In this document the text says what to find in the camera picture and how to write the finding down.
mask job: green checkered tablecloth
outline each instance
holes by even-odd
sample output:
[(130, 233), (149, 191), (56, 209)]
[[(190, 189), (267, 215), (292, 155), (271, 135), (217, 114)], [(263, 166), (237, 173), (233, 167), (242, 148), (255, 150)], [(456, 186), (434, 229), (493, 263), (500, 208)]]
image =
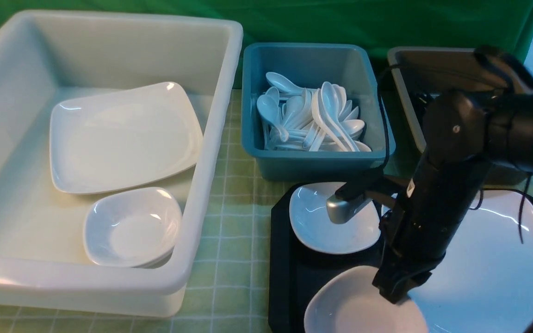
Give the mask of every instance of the green checkered tablecloth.
[[(270, 183), (240, 145), (234, 91), (223, 131), (203, 236), (182, 310), (167, 320), (0, 306), (0, 333), (267, 333), (271, 208), (292, 183)], [(400, 108), (385, 103), (397, 142), (387, 166), (410, 175), (417, 156)], [(530, 187), (533, 195), (533, 183)]]

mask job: plate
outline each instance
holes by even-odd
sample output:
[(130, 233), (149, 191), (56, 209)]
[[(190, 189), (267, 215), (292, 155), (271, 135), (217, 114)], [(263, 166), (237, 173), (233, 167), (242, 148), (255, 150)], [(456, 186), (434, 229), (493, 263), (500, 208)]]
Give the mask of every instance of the plate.
[(377, 271), (357, 266), (326, 283), (305, 310), (305, 333), (429, 332), (415, 302), (394, 305), (379, 295), (372, 286)]
[(175, 82), (69, 99), (50, 120), (53, 184), (91, 194), (152, 183), (194, 166), (202, 141), (197, 115)]
[(181, 220), (178, 202), (163, 188), (114, 194), (87, 214), (85, 252), (98, 265), (148, 267), (172, 253)]
[(298, 240), (321, 253), (355, 253), (376, 244), (379, 215), (373, 203), (342, 225), (334, 224), (326, 200), (344, 183), (314, 183), (297, 188), (291, 196), (289, 217)]
[(532, 322), (533, 205), (524, 203), (521, 244), (520, 200), (518, 192), (485, 191), (429, 280), (409, 291), (432, 333), (523, 332)]

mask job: green backdrop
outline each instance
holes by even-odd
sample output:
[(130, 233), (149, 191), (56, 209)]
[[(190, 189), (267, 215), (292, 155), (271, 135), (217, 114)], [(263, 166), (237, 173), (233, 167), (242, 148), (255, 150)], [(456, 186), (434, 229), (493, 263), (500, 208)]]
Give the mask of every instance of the green backdrop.
[(232, 19), (253, 42), (348, 43), (374, 67), (394, 46), (499, 46), (525, 59), (533, 0), (0, 0), (0, 26), (23, 9), (166, 13)]

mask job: black tray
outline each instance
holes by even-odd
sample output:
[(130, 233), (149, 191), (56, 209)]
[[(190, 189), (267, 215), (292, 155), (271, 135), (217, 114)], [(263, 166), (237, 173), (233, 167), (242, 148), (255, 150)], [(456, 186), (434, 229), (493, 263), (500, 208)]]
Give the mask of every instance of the black tray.
[[(381, 257), (381, 240), (349, 255), (330, 255), (305, 247), (295, 236), (289, 219), (291, 195), (301, 185), (290, 188), (271, 210), (268, 323), (273, 333), (304, 333), (305, 308), (320, 288), (349, 268), (378, 267)], [(533, 204), (533, 197), (527, 196), (527, 200)], [(379, 205), (374, 204), (379, 213)]]

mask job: blue plastic tub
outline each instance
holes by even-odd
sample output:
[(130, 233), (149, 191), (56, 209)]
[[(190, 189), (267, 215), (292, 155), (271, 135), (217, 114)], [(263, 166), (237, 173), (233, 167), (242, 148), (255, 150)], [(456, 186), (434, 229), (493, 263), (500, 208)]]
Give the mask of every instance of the blue plastic tub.
[[(343, 44), (256, 43), (246, 47), (242, 75), (242, 146), (256, 159), (262, 177), (271, 181), (346, 180), (384, 160), (384, 129), (376, 96), (376, 77), (361, 47)], [(358, 105), (367, 124), (360, 141), (372, 152), (303, 152), (265, 150), (256, 99), (269, 84), (267, 72), (283, 74), (306, 88), (338, 84)], [(396, 142), (388, 126), (390, 154)]]

